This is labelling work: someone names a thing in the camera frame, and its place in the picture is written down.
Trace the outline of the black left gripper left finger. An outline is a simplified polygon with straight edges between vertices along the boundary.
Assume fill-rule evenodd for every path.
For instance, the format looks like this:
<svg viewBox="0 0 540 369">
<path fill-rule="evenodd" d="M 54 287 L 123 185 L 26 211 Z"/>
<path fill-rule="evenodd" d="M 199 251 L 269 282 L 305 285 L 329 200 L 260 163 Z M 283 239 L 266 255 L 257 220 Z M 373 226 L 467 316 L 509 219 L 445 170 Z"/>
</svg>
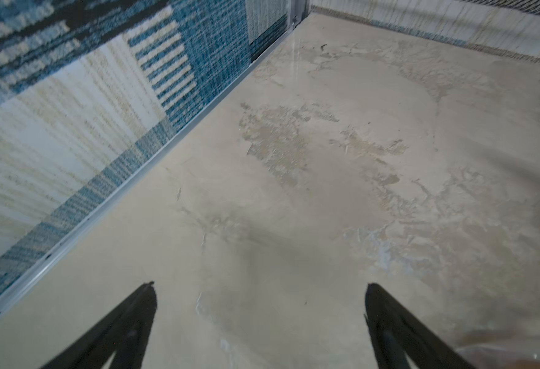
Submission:
<svg viewBox="0 0 540 369">
<path fill-rule="evenodd" d="M 156 311 L 154 283 L 144 283 L 43 367 L 140 368 Z"/>
</svg>

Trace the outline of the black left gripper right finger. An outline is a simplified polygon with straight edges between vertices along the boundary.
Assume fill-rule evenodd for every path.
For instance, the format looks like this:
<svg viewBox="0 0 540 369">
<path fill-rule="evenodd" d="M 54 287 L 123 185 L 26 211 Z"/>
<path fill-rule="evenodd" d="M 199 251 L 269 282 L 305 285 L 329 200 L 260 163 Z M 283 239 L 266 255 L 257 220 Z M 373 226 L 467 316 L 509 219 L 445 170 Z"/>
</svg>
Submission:
<svg viewBox="0 0 540 369">
<path fill-rule="evenodd" d="M 365 321 L 379 368 L 472 368 L 379 284 L 365 293 Z"/>
</svg>

